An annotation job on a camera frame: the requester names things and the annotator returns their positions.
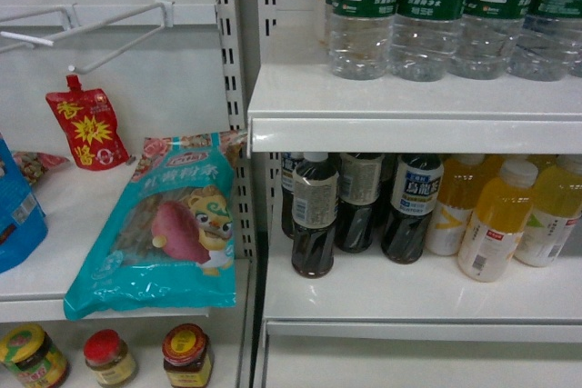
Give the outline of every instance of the sweet potato snack package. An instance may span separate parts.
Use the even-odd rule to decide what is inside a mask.
[[[65,316],[236,304],[230,196],[246,132],[146,138],[68,290]]]

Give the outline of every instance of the snack package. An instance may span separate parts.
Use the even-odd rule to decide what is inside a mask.
[[[146,138],[65,296],[69,320],[141,307],[236,303],[229,199],[246,133]]]
[[[80,168],[107,170],[129,159],[117,135],[117,117],[101,89],[83,90],[77,75],[68,75],[70,91],[49,93],[46,101],[65,131],[66,141]]]
[[[23,262],[47,232],[45,214],[0,134],[0,272]]]

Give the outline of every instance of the water bottle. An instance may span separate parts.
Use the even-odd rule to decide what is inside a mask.
[[[293,172],[291,264],[304,277],[321,277],[334,264],[339,175],[327,158],[327,153],[305,152]]]
[[[508,72],[536,81],[557,81],[582,47],[582,0],[534,0]]]
[[[534,206],[536,178],[535,165],[510,158],[485,185],[458,251],[459,267],[467,276],[493,282],[507,269]]]
[[[449,73],[495,79],[507,70],[531,0],[465,0]]]
[[[398,0],[390,70],[411,81],[441,79],[457,49],[463,0]]]
[[[445,172],[428,224],[425,248],[433,254],[456,254],[469,217],[483,188],[480,164],[483,154],[454,154],[444,164]]]
[[[534,185],[534,211],[527,221],[516,258],[535,267],[559,255],[582,214],[582,154],[560,155]]]
[[[334,75],[376,79],[386,73],[396,0],[333,0],[329,57]]]

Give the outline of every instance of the red jar lid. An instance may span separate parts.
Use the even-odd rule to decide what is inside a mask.
[[[200,357],[206,348],[206,334],[193,323],[180,324],[164,339],[164,359],[172,365],[188,365]]]
[[[99,331],[85,343],[83,353],[89,365],[105,365],[113,361],[121,347],[121,338],[113,329]]]

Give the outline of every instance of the dark tea bottle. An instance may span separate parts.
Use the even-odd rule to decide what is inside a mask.
[[[423,251],[437,202],[443,165],[437,154],[398,157],[382,252],[395,263],[411,264]]]
[[[339,175],[327,158],[327,153],[305,152],[293,172],[291,264],[305,277],[323,276],[334,264]]]
[[[336,238],[338,249],[364,252],[372,243],[372,217],[379,195],[382,154],[341,154]]]

